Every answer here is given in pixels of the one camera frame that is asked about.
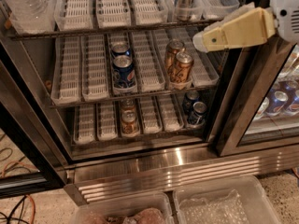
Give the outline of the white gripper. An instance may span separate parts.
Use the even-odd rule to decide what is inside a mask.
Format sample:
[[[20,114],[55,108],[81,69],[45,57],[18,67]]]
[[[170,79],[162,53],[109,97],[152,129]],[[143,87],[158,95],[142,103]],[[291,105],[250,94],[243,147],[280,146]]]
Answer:
[[[205,53],[262,45],[276,33],[275,15],[279,36],[299,43],[299,0],[270,0],[270,7],[244,5],[194,35],[192,42]]]

